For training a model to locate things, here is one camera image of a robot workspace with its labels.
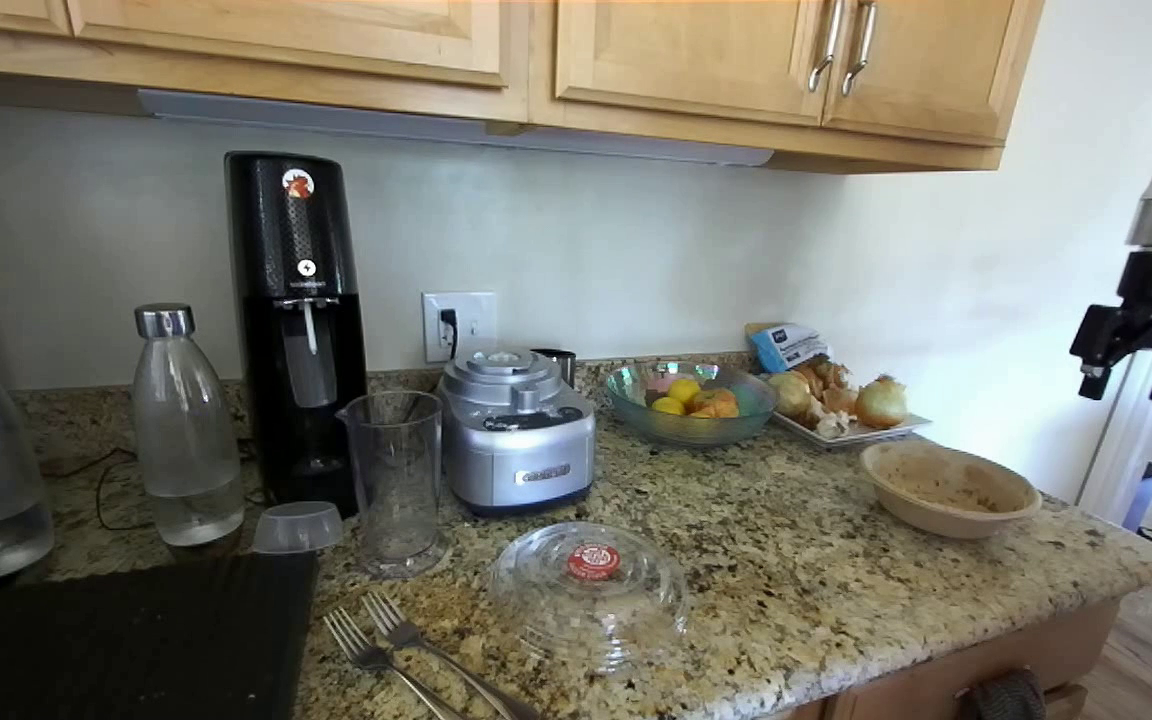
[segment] wooden bowl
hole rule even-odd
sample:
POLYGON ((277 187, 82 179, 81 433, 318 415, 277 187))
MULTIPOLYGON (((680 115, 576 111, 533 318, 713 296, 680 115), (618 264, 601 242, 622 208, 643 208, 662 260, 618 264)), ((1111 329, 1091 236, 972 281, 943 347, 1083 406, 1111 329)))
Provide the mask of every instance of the wooden bowl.
POLYGON ((983 541, 1041 507, 1041 491, 1025 474, 929 439, 870 444, 860 464, 877 478, 880 503, 931 535, 983 541))

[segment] cabinet trim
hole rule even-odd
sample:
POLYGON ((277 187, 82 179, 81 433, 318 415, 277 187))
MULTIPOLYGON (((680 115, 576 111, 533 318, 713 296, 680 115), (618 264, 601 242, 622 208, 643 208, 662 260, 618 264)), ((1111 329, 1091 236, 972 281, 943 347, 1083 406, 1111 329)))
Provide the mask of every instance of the cabinet trim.
POLYGON ((0 3, 0 32, 39 32, 39 35, 67 35, 67 6, 63 0, 36 0, 36 6, 0 3))
POLYGON ((502 13, 511 3, 449 0, 432 13, 370 13, 370 23, 310 18, 295 23, 295 3, 264 13, 261 23, 233 18, 214 3, 128 3, 128 0, 70 0, 70 29, 81 40, 125 49, 173 49, 197 55, 277 59, 305 67, 348 67, 376 75, 423 75, 452 82, 502 86, 502 13))
POLYGON ((432 115, 469 115, 469 121, 511 121, 511 125, 525 121, 519 72, 507 72, 507 86, 500 93, 456 86, 456 82, 417 86, 410 81, 383 81, 383 75, 213 59, 213 55, 178 59, 178 50, 109 49, 109 43, 51 40, 51 35, 18 40, 18 35, 0 32, 0 75, 173 86, 173 93, 249 94, 249 100, 284 100, 284 103, 432 111, 432 115))

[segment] lemon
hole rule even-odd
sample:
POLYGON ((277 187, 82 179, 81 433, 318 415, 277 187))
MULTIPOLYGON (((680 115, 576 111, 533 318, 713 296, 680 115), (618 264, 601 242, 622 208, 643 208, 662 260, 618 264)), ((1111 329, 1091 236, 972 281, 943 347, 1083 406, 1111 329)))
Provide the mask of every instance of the lemon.
POLYGON ((660 400, 653 403, 653 413, 654 413, 654 415, 684 415, 684 400, 660 397, 660 400))
POLYGON ((680 403, 689 403, 694 393, 700 393, 700 379, 694 379, 694 375, 676 375, 676 379, 669 383, 669 397, 680 400, 680 403))

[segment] glass bowl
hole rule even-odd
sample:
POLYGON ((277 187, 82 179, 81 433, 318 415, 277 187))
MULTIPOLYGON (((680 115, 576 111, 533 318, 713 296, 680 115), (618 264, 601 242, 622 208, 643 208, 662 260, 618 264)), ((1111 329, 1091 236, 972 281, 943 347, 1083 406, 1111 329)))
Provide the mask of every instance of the glass bowl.
POLYGON ((549 524, 511 541, 488 592, 515 633, 589 673, 622 673, 684 633, 676 562, 608 524, 549 524))
POLYGON ((757 435, 777 413, 777 397, 757 375, 733 362, 618 362, 603 379, 610 413, 653 444, 720 449, 757 435), (733 415, 662 415, 653 403, 669 397, 680 375, 694 375, 700 393, 727 393, 733 415))

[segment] kitchen counter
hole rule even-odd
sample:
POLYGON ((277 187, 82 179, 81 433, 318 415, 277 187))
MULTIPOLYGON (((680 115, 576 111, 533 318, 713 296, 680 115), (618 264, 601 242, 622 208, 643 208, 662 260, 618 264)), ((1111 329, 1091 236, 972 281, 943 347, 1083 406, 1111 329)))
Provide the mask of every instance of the kitchen counter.
MULTIPOLYGON (((58 546, 48 578, 173 561, 137 507, 131 464, 57 478, 51 503, 58 546)), ((603 415, 597 488, 580 503, 464 517, 452 561, 419 578, 366 578, 351 542, 328 553, 295 712, 419 717, 401 685, 359 685, 318 627, 328 609, 359 613, 366 592, 387 592, 452 656, 533 695, 544 717, 765 717, 1142 583, 1152 542, 1059 498, 988 542, 934 541, 877 503, 854 449, 821 453, 777 422, 716 453, 653 449, 603 415), (593 674, 525 645, 488 602, 497 553, 560 521, 647 535, 689 573, 689 627, 671 653, 627 674, 593 674)))

